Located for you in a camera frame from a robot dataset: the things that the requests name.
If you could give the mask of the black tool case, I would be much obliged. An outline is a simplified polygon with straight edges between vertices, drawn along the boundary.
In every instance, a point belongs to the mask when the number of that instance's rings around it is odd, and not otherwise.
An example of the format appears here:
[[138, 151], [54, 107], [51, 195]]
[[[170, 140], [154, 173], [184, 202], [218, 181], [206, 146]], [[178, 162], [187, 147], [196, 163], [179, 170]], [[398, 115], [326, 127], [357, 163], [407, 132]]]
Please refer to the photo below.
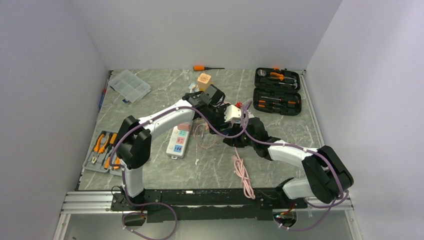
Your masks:
[[[266, 70], [267, 75], [259, 77], [258, 69]], [[296, 78], [296, 81], [270, 78], [271, 72]], [[287, 69], [259, 67], [255, 70], [254, 85], [252, 105], [256, 110], [283, 116], [297, 116], [301, 113], [302, 97], [299, 94], [301, 78], [298, 73]]]

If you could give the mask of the clear plastic screw box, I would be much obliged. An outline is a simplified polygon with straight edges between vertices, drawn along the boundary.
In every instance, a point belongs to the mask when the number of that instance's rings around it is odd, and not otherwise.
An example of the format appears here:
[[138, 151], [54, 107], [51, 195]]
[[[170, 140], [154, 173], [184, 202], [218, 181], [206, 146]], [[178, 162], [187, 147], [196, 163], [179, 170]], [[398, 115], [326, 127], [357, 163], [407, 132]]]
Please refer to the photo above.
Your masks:
[[151, 91], [151, 86], [147, 82], [127, 69], [109, 80], [108, 85], [131, 103], [143, 98]]

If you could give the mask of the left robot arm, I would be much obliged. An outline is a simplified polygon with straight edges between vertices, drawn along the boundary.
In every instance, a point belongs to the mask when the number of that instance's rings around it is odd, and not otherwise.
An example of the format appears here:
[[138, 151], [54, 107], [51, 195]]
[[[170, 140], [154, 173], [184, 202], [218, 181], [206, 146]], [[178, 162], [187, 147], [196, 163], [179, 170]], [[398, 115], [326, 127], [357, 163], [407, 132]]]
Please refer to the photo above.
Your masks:
[[151, 156], [151, 145], [158, 136], [175, 126], [202, 118], [210, 129], [222, 133], [229, 128], [225, 112], [230, 103], [225, 94], [214, 85], [206, 91], [186, 93], [168, 108], [146, 117], [126, 117], [118, 131], [113, 154], [120, 158], [124, 204], [131, 210], [144, 203], [143, 166]]

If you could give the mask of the white power strip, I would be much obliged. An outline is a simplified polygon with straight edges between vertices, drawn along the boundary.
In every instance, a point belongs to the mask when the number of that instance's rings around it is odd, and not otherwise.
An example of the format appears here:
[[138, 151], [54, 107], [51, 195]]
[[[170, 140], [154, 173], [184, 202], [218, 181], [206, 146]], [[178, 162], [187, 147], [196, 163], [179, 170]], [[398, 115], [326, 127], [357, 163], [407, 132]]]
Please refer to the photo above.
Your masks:
[[191, 131], [181, 131], [175, 126], [171, 131], [166, 154], [172, 159], [181, 159], [184, 157]]

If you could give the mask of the grey tool case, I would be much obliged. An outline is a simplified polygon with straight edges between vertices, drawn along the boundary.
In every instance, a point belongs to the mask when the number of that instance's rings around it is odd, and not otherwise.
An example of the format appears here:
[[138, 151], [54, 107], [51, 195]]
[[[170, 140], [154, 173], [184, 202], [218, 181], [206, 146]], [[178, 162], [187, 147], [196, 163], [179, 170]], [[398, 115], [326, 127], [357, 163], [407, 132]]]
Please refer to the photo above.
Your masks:
[[95, 171], [99, 173], [109, 173], [115, 176], [121, 176], [121, 169], [119, 166], [111, 166], [111, 161], [113, 164], [120, 164], [120, 159], [117, 155], [113, 158], [110, 158], [110, 154], [115, 147], [117, 142], [117, 133], [102, 130], [99, 136], [97, 137], [94, 147], [89, 152], [83, 163], [84, 170]]

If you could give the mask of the peach cube adapter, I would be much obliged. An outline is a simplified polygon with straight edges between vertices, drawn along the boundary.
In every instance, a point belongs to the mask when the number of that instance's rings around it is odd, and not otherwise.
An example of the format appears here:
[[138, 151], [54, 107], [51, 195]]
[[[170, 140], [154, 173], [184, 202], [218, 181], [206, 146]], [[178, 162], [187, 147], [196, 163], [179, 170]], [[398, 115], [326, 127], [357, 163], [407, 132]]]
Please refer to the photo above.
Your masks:
[[200, 91], [205, 91], [211, 84], [213, 84], [213, 81], [209, 74], [201, 73], [197, 78], [197, 86]]

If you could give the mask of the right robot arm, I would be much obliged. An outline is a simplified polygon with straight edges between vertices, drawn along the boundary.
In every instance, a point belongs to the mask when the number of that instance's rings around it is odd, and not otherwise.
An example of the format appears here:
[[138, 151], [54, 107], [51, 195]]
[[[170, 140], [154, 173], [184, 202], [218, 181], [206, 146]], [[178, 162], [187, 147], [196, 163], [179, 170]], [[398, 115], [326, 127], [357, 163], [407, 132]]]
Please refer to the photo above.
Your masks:
[[275, 188], [276, 203], [282, 208], [289, 207], [296, 199], [309, 197], [330, 204], [341, 199], [354, 184], [354, 178], [332, 147], [301, 147], [270, 136], [258, 117], [245, 124], [234, 124], [223, 143], [235, 148], [252, 147], [261, 158], [304, 171], [305, 177], [288, 178]]

